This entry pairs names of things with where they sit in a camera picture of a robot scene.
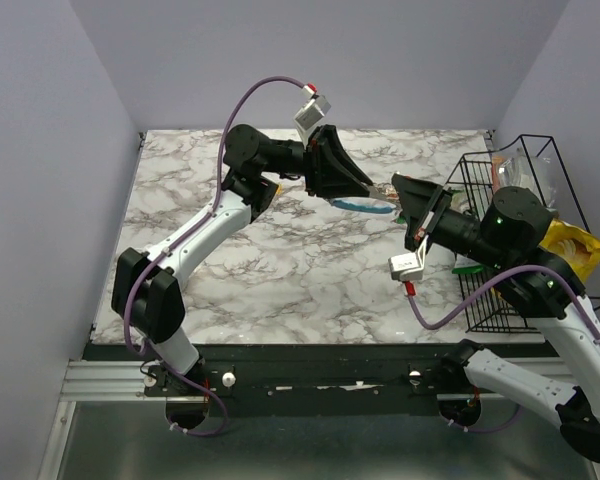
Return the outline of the blue key tag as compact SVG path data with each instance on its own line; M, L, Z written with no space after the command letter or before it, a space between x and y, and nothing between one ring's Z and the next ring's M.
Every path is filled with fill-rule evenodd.
M395 210L395 206L390 202L360 197L336 198L328 203L340 210L365 214L387 215Z

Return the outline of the grey curved keyring holder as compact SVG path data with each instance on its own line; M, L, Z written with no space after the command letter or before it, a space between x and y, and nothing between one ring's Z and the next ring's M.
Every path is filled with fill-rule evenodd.
M395 209L400 205L398 193L391 183L371 185L368 187L368 191L374 207Z

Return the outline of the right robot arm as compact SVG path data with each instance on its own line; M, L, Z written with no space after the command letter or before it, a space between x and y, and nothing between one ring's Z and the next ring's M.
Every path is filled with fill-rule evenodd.
M497 190L483 217L475 218L453 210L451 192L439 184L400 174L391 184L410 257L422 260L435 244L494 273L442 320L422 327L440 329L495 290L543 335L574 379L548 379L463 340L428 375L434 390L476 387L500 394L556 426L574 451L600 464L600 322L571 266L541 245L552 212L522 187Z

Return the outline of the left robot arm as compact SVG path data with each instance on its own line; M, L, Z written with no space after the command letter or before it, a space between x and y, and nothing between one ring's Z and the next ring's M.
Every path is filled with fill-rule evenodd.
M369 198L375 192L333 125L317 127L302 143L240 124L226 135L221 162L228 172L203 210L146 251L126 249L115 267L111 307L123 320L123 332L140 332L170 367L167 382L181 395L194 393L202 380L201 355L182 327L182 287L219 245L268 209L279 186L267 174L303 179L306 192L324 200Z

